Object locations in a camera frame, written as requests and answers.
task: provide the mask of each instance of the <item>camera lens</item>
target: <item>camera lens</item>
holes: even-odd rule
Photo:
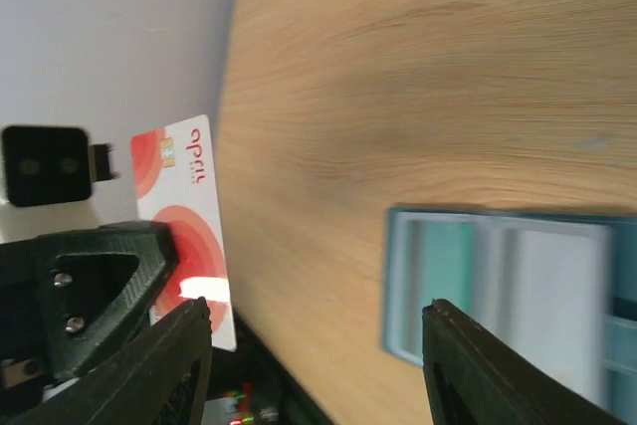
[[[63,173],[77,173],[79,168],[80,165],[78,164],[78,162],[72,158],[64,158],[62,161],[60,161],[60,169]]]
[[[25,158],[20,161],[20,172],[27,176],[33,176],[34,174],[38,174],[40,172],[40,161]]]

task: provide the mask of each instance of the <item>black camera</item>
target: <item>black camera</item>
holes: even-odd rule
[[[77,127],[10,125],[1,133],[5,196],[16,207],[85,201],[114,179],[108,144]]]

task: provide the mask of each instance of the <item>wood grain surface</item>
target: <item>wood grain surface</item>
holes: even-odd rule
[[[237,0],[233,300],[341,424],[429,423],[380,346],[396,203],[637,209],[637,0]]]

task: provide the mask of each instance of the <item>card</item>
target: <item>card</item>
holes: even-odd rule
[[[151,311],[155,322],[187,299],[204,297],[212,345],[236,348],[221,234],[210,121],[202,114],[130,142],[139,219],[167,223],[179,265]]]

